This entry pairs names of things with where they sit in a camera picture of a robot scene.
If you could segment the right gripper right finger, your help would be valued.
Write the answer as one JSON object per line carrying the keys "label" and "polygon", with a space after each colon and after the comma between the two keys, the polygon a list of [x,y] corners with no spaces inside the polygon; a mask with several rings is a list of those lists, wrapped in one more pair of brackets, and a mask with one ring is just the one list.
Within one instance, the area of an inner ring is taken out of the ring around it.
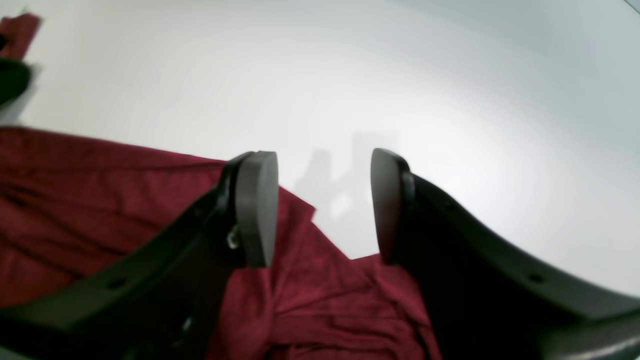
{"label": "right gripper right finger", "polygon": [[372,151],[382,260],[414,279],[445,360],[637,360],[638,297],[497,235],[397,153]]}

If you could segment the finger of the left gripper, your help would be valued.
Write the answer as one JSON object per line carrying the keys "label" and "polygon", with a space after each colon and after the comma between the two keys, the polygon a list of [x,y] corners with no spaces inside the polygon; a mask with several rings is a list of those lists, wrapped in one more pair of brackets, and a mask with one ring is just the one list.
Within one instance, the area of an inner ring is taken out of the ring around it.
{"label": "finger of the left gripper", "polygon": [[0,107],[16,100],[28,89],[32,78],[31,68],[23,61],[2,57],[0,59]]}

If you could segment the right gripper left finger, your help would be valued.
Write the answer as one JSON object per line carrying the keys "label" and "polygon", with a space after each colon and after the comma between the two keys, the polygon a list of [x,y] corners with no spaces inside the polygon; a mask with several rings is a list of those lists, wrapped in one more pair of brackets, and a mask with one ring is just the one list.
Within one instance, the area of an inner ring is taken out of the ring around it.
{"label": "right gripper left finger", "polygon": [[123,259],[38,300],[1,310],[10,360],[203,360],[229,278],[274,260],[275,152],[228,161],[217,185]]}

